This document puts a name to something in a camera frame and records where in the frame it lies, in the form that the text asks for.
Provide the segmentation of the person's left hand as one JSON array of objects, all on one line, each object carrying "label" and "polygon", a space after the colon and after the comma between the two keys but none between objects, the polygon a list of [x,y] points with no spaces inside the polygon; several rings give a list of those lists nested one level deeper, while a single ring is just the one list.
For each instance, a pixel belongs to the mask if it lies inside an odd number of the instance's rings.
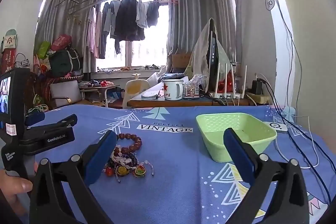
[{"label": "person's left hand", "polygon": [[33,183],[21,177],[9,176],[4,169],[1,169],[0,187],[5,199],[10,204],[13,211],[18,216],[26,214],[27,210],[18,200],[18,194],[32,191]]}]

